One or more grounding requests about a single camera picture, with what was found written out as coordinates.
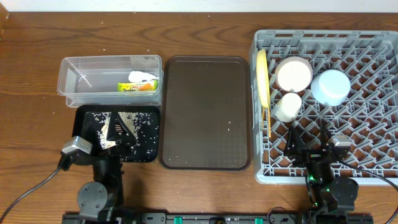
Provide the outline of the white bowl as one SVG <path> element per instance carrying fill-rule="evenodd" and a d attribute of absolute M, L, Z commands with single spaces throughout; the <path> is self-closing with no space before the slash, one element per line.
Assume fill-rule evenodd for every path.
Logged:
<path fill-rule="evenodd" d="M 289 57 L 278 64 L 275 74 L 280 89 L 300 92 L 312 82 L 313 68 L 305 58 Z"/>

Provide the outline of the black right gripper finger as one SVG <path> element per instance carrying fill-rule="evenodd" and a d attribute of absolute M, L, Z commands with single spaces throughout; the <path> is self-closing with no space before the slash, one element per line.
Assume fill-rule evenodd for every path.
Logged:
<path fill-rule="evenodd" d="M 333 135 L 326 128 L 325 122 L 321 119 L 320 120 L 320 142 L 321 142 L 321 146 L 333 146 L 332 137 L 333 137 Z"/>
<path fill-rule="evenodd" d="M 287 133 L 284 156 L 298 156 L 303 151 L 303 141 L 295 127 L 290 126 Z"/>

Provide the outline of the yellow plate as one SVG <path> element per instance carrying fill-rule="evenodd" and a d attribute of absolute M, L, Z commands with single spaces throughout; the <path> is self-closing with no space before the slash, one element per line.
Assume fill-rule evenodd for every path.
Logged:
<path fill-rule="evenodd" d="M 264 108 L 270 107 L 270 94 L 269 94 L 269 73 L 267 66 L 266 51 L 261 49 L 256 56 L 256 76 L 257 87 L 261 105 Z"/>

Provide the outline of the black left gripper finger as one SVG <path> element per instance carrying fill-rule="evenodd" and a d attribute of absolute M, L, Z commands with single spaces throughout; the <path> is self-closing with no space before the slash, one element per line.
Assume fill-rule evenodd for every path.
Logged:
<path fill-rule="evenodd" d="M 133 146 L 136 138 L 118 113 L 111 114 L 111 140 L 117 146 Z"/>
<path fill-rule="evenodd" d="M 101 131 L 99 132 L 99 143 L 102 149 L 108 149 L 116 145 L 115 141 L 107 140 L 109 120 L 110 117 L 106 117 L 106 119 L 103 121 L 103 126 L 101 128 Z"/>

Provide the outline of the blue bowl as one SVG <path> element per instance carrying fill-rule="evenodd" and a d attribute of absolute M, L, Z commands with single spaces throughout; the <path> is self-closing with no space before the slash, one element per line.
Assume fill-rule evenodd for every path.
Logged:
<path fill-rule="evenodd" d="M 311 83 L 314 99 L 326 106 L 341 105 L 350 89 L 348 76 L 339 70 L 327 70 L 317 75 Z"/>

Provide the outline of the green pandan cake wrapper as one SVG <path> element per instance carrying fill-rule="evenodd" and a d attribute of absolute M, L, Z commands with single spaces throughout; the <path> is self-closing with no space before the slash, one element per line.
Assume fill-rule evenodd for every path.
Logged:
<path fill-rule="evenodd" d="M 154 91 L 157 89 L 158 80 L 135 83 L 118 83 L 117 91 Z"/>

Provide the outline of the white tissue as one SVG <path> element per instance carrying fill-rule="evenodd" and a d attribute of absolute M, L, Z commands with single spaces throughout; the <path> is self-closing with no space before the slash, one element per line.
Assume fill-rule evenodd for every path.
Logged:
<path fill-rule="evenodd" d="M 151 80 L 158 80 L 158 79 L 159 78 L 156 75 L 141 71 L 132 71 L 128 76 L 128 80 L 131 83 L 149 82 Z"/>

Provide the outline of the rice food waste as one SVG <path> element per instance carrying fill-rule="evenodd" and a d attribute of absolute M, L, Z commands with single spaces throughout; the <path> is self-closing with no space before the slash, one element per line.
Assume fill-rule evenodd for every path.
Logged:
<path fill-rule="evenodd" d="M 136 138 L 133 145 L 134 156 L 144 154 L 147 157 L 156 155 L 159 140 L 159 116 L 151 112 L 90 112 L 86 114 L 89 125 L 88 133 L 100 146 L 99 133 L 106 117 L 110 117 L 107 140 L 111 141 L 111 114 L 118 113 Z"/>

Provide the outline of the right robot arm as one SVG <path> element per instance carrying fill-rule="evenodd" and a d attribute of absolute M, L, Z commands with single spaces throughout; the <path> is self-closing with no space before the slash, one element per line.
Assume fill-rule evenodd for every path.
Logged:
<path fill-rule="evenodd" d="M 307 171 L 305 183 L 313 208 L 299 215 L 297 223 L 348 223 L 347 213 L 354 210 L 358 183 L 348 177 L 335 177 L 331 165 L 343 159 L 350 150 L 351 140 L 333 135 L 326 127 L 320 130 L 319 149 L 310 149 L 291 126 L 287 134 L 284 156 L 294 167 Z"/>

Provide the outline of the white paper cup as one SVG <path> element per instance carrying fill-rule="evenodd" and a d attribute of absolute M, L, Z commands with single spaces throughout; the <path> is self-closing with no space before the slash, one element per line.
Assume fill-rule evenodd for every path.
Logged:
<path fill-rule="evenodd" d="M 302 99 L 296 93 L 285 94 L 278 102 L 275 117 L 282 122 L 296 119 L 302 105 Z"/>

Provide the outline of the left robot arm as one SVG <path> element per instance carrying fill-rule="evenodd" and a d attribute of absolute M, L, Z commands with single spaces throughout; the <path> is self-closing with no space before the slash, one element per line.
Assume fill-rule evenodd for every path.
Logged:
<path fill-rule="evenodd" d="M 130 146 L 132 132 L 120 115 L 112 112 L 89 112 L 83 118 L 78 137 L 91 143 L 87 159 L 78 159 L 81 166 L 93 166 L 93 181 L 78 192 L 80 223 L 137 223 L 134 210 L 123 207 L 124 192 L 120 150 Z"/>

